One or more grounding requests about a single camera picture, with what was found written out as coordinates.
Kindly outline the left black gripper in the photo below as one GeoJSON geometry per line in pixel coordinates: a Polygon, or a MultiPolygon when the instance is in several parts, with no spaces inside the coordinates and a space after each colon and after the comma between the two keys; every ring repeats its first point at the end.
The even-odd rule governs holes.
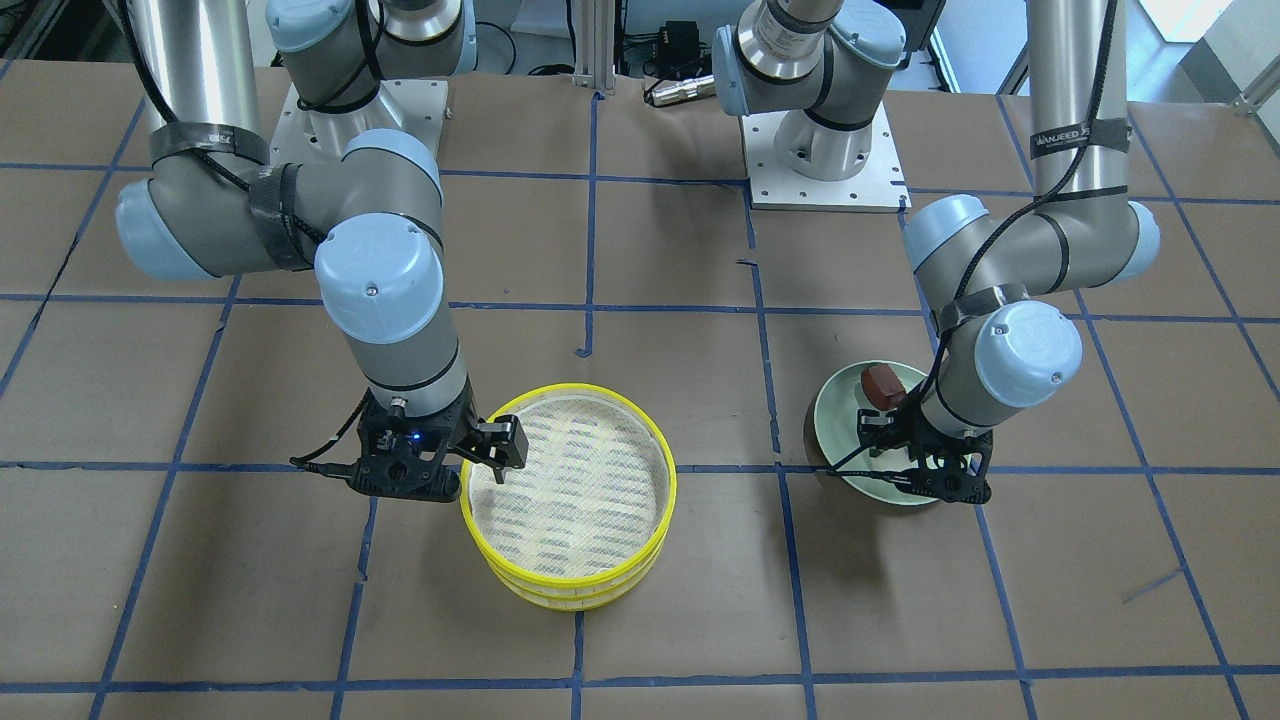
{"type": "Polygon", "coordinates": [[[955,438],[933,428],[910,404],[882,411],[858,405],[854,448],[838,451],[828,474],[893,505],[987,503],[991,432],[955,438]]]}

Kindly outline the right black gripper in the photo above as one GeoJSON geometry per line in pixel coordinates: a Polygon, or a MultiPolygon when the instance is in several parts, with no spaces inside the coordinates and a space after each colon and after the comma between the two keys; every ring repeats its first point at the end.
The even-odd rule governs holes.
{"type": "Polygon", "coordinates": [[[362,495],[448,503],[462,491],[460,474],[444,464],[453,454],[492,468],[494,482],[506,483],[506,473],[525,468],[529,439],[516,415],[475,413],[474,392],[465,386],[460,397],[439,413],[407,416],[401,407],[384,409],[366,391],[344,424],[320,448],[291,464],[303,471],[340,478],[362,495]],[[361,455],[353,464],[315,462],[337,445],[357,421],[361,455]]]}

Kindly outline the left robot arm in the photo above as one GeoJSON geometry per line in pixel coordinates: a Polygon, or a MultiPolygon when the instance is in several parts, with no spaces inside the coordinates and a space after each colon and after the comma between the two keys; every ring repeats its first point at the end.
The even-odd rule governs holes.
{"type": "MultiPolygon", "coordinates": [[[[858,365],[838,411],[852,446],[826,471],[867,489],[986,503],[995,428],[1076,374],[1083,342],[1044,296],[1146,272],[1160,250],[1149,209],[1128,197],[1124,8],[1027,5],[1034,172],[1030,201],[996,219],[956,193],[902,232],[940,345],[905,386],[891,363],[858,365]]],[[[874,118],[905,51],[904,27],[873,1],[754,1],[710,45],[732,117],[776,114],[773,165],[845,188],[873,156],[874,118]]]]}

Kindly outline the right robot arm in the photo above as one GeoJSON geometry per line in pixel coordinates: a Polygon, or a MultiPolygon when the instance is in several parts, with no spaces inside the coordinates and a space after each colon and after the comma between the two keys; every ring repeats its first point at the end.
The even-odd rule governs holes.
{"type": "Polygon", "coordinates": [[[116,202],[116,231],[164,281],[312,272],[367,388],[344,430],[358,457],[291,460],[362,495],[448,503],[463,491],[448,455],[497,482],[525,466],[515,415],[485,419],[445,299],[436,159],[394,117],[360,120],[325,161],[274,161],[250,87],[242,1],[119,1],[122,32],[157,120],[152,174],[116,202]]]}

